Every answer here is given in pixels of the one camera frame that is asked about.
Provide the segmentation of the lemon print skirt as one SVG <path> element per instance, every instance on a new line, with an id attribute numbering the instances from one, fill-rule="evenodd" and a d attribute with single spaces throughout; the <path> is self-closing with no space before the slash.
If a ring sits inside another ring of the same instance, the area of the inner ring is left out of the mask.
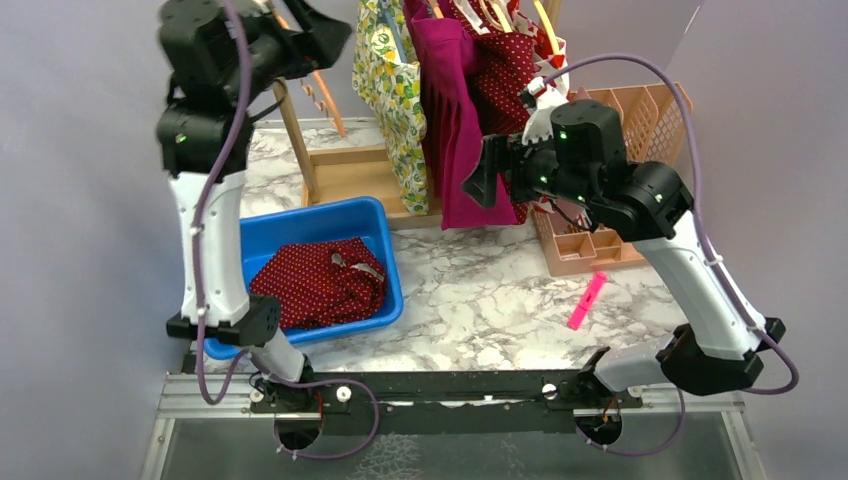
<path id="1" fill-rule="evenodd" d="M 412 214 L 426 214 L 429 179 L 422 149 L 427 121 L 421 104 L 421 67 L 406 27 L 402 3 L 390 1 L 406 62 L 400 63 L 378 1 L 357 3 L 352 88 L 373 111 L 400 189 Z"/>

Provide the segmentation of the orange wavy hanger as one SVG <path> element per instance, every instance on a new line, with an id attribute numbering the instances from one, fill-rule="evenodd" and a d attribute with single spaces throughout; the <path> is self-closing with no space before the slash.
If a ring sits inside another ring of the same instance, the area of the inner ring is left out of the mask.
<path id="1" fill-rule="evenodd" d="M 294 32 L 295 41 L 301 49 L 306 50 L 306 35 L 304 30 L 298 26 L 297 22 L 294 20 L 288 9 L 283 5 L 282 1 L 267 1 L 267 4 L 273 18 L 279 24 L 279 27 Z M 335 99 L 330 92 L 326 81 L 322 77 L 321 72 L 324 70 L 327 69 L 314 70 L 312 73 L 295 80 L 300 82 L 303 92 L 312 100 L 318 111 L 323 113 L 337 132 L 344 137 L 347 135 L 347 131 Z M 271 84 L 270 91 L 274 94 L 276 101 L 274 107 L 281 107 L 284 102 L 284 95 L 279 95 L 277 88 L 285 87 L 287 80 L 291 79 L 279 77 Z"/>

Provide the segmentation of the dark red polka-dot skirt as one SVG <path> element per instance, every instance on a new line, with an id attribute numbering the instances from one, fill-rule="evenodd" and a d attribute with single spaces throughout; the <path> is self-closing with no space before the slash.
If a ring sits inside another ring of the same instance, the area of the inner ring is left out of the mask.
<path id="1" fill-rule="evenodd" d="M 279 248 L 248 284 L 281 305 L 283 329 L 318 329 L 367 319 L 383 305 L 388 281 L 364 241 L 291 244 Z"/>

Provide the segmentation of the grey-blue hanger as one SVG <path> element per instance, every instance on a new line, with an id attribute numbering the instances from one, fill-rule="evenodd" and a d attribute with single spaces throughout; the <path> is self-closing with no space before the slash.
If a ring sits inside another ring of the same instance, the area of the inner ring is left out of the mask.
<path id="1" fill-rule="evenodd" d="M 397 58 L 400 63 L 406 62 L 406 55 L 403 50 L 403 44 L 400 38 L 399 30 L 397 23 L 395 21 L 395 17 L 390 11 L 390 1 L 389 0 L 379 0 L 377 4 L 379 8 L 379 16 L 382 19 L 383 23 L 389 28 L 391 38 L 394 41 L 394 45 L 397 51 Z"/>

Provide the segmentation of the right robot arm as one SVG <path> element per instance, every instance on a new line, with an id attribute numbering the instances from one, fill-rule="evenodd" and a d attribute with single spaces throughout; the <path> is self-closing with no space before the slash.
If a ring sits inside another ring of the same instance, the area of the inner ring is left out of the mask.
<path id="1" fill-rule="evenodd" d="M 629 161 L 618 112 L 597 101 L 557 106 L 546 121 L 544 140 L 485 136 L 464 192 L 490 208 L 504 175 L 516 201 L 548 196 L 584 207 L 593 224 L 615 231 L 650 263 L 686 317 L 664 339 L 595 353 L 579 373 L 579 398 L 600 407 L 631 387 L 662 383 L 699 396 L 750 390 L 764 368 L 761 352 L 785 326 L 746 303 L 726 269 L 707 257 L 678 173 L 661 162 Z"/>

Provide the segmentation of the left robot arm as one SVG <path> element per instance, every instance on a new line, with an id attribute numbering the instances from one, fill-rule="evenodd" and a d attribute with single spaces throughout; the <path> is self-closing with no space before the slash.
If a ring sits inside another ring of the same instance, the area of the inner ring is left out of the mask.
<path id="1" fill-rule="evenodd" d="M 158 42 L 171 74 L 155 133 L 181 229 L 185 286 L 166 323 L 172 338 L 215 339 L 249 355 L 298 411 L 313 401 L 307 357 L 280 326 L 281 306 L 243 278 L 240 203 L 254 132 L 251 102 L 275 83 L 332 67 L 350 24 L 304 1 L 283 27 L 268 1 L 168 1 Z"/>

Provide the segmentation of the magenta pleated skirt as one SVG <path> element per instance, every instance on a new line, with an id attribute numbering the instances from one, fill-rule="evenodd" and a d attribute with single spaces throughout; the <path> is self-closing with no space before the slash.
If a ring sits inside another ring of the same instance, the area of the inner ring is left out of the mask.
<path id="1" fill-rule="evenodd" d="M 478 113 L 468 80 L 481 67 L 472 37 L 460 21 L 435 17 L 426 1 L 404 3 L 406 26 L 421 67 L 421 104 L 427 120 L 424 153 L 441 201 L 441 228 L 467 229 L 518 225 L 502 181 L 496 182 L 496 204 L 485 209 L 462 190 L 482 152 Z"/>

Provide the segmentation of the red poppy print skirt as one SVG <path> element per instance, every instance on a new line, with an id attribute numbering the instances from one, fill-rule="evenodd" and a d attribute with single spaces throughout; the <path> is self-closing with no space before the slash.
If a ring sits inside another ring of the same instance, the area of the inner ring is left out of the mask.
<path id="1" fill-rule="evenodd" d="M 507 11 L 511 26 L 533 40 L 533 77 L 546 77 L 567 66 L 566 41 L 555 32 L 556 18 L 550 7 L 557 9 L 557 1 L 532 1 L 538 20 L 521 10 L 520 1 L 508 1 Z"/>

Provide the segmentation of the pink clipboard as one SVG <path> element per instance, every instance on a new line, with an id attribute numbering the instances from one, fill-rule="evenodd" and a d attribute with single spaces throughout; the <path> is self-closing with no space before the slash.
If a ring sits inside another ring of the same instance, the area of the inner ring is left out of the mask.
<path id="1" fill-rule="evenodd" d="M 568 99 L 570 103 L 575 103 L 580 101 L 590 101 L 593 97 L 585 87 L 580 87 L 576 91 L 570 92 Z"/>

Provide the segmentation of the blue plastic bin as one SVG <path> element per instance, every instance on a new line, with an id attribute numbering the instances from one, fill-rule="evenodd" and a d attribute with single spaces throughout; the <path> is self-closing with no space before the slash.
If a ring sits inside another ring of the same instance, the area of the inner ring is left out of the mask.
<path id="1" fill-rule="evenodd" d="M 300 346 L 381 329 L 401 316 L 404 299 L 384 207 L 376 198 L 362 196 L 240 220 L 241 261 L 246 284 L 284 245 L 349 238 L 361 239 L 384 268 L 386 299 L 367 319 L 309 330 L 288 329 L 285 334 L 291 344 Z"/>

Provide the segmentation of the wooden clothes rack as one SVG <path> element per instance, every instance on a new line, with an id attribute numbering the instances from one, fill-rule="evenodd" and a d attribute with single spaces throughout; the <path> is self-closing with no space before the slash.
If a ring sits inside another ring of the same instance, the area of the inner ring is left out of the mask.
<path id="1" fill-rule="evenodd" d="M 428 228 L 441 223 L 441 203 L 433 195 L 428 196 L 430 209 L 426 214 L 406 210 L 384 146 L 308 150 L 292 102 L 297 91 L 303 92 L 300 82 L 277 88 L 278 94 L 284 95 L 284 102 L 275 109 L 283 118 L 303 178 L 303 207 L 371 196 L 382 203 L 392 230 Z"/>

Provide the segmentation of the pink marker pen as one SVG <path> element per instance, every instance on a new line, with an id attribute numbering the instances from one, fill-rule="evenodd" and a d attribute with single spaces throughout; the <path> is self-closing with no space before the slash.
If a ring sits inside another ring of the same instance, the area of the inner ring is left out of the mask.
<path id="1" fill-rule="evenodd" d="M 605 272 L 596 272 L 586 287 L 577 305 L 570 314 L 566 325 L 572 330 L 578 330 L 587 318 L 601 289 L 607 281 Z"/>

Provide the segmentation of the peach plastic organizer basket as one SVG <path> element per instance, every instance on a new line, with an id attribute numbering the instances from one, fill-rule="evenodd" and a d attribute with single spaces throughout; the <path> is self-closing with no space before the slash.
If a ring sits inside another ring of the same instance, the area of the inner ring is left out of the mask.
<path id="1" fill-rule="evenodd" d="M 588 91 L 592 100 L 618 112 L 630 160 L 675 163 L 685 131 L 680 108 L 665 84 Z M 537 202 L 529 216 L 553 277 L 647 264 L 614 230 L 600 226 L 585 231 L 585 213 L 564 200 Z"/>

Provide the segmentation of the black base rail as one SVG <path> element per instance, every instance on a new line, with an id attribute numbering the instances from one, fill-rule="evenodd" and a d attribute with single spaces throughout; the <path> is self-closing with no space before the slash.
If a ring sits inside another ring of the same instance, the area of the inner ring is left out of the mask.
<path id="1" fill-rule="evenodd" d="M 284 432 L 326 435 L 565 433 L 583 418 L 600 421 L 641 407 L 628 392 L 579 390 L 574 369 L 434 372 L 317 372 L 315 386 L 292 388 L 251 378 L 250 411 Z"/>

